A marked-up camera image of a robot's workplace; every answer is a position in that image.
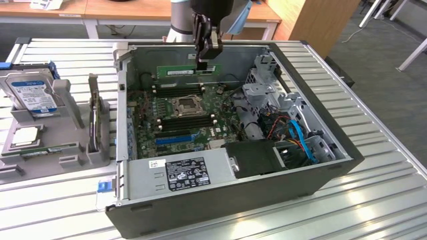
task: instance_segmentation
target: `hard drive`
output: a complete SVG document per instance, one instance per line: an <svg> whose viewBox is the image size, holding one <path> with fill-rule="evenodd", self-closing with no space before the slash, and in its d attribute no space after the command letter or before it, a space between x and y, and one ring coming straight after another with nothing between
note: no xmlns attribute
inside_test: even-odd
<svg viewBox="0 0 427 240"><path fill-rule="evenodd" d="M57 79L53 63L13 65L0 71L0 87L9 97L15 110L28 110L33 117L57 113L64 103L55 95L52 84Z"/></svg>

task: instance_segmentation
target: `white sticker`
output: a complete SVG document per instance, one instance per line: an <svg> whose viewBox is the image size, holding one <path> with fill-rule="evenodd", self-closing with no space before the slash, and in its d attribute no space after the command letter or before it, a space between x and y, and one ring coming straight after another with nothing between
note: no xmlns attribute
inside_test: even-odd
<svg viewBox="0 0 427 240"><path fill-rule="evenodd" d="M192 74L195 74L194 70L167 71L167 75L192 75Z"/></svg>
<svg viewBox="0 0 427 240"><path fill-rule="evenodd" d="M25 157L33 157L33 156L39 156L39 155L47 155L47 154L48 154L47 151L36 151L32 153L21 154L20 156L25 158Z"/></svg>
<svg viewBox="0 0 427 240"><path fill-rule="evenodd" d="M199 70L198 72L215 72L216 66L210 65L206 67L206 70Z"/></svg>
<svg viewBox="0 0 427 240"><path fill-rule="evenodd" d="M207 180L210 180L210 177L208 177L208 176L199 178L199 181L200 181L200 182L207 181Z"/></svg>
<svg viewBox="0 0 427 240"><path fill-rule="evenodd" d="M148 166L151 169L164 167L167 163L166 159L158 159L148 161Z"/></svg>
<svg viewBox="0 0 427 240"><path fill-rule="evenodd" d="M60 151L63 151L63 147L61 146L59 146L59 147L51 147L51 148L48 148L47 149L51 153L53 153L53 152L60 152Z"/></svg>
<svg viewBox="0 0 427 240"><path fill-rule="evenodd" d="M68 17L68 18L81 18L80 14L60 14L60 17Z"/></svg>
<svg viewBox="0 0 427 240"><path fill-rule="evenodd" d="M16 81L11 85L29 111L45 114L57 110L52 95L45 93L44 81Z"/></svg>

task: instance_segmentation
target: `blue hard drive label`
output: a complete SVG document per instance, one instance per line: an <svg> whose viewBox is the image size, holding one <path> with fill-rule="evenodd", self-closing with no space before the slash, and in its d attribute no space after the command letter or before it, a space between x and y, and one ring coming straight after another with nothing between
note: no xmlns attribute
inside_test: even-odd
<svg viewBox="0 0 427 240"><path fill-rule="evenodd" d="M52 113L57 110L53 97L47 93L44 81L16 81L11 83L15 93L27 109L37 114Z"/></svg>

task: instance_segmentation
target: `wooden cabinet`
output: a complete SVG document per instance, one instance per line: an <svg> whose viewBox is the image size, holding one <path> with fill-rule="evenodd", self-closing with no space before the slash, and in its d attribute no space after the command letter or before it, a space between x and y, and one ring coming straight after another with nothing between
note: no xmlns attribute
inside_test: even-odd
<svg viewBox="0 0 427 240"><path fill-rule="evenodd" d="M275 40L306 40L324 58L360 0L266 0L282 18Z"/></svg>

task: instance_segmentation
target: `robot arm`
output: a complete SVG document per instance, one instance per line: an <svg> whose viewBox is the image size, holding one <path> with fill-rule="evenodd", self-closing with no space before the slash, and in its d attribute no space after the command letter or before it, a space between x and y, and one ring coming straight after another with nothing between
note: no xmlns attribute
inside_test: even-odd
<svg viewBox="0 0 427 240"><path fill-rule="evenodd" d="M252 7L251 0L171 0L171 31L178 42L195 43L196 70L207 70L208 61L223 52L220 32L239 34Z"/></svg>
<svg viewBox="0 0 427 240"><path fill-rule="evenodd" d="M232 13L234 2L234 0L191 0L196 70L206 70L208 60L215 59L223 52L220 23Z"/></svg>

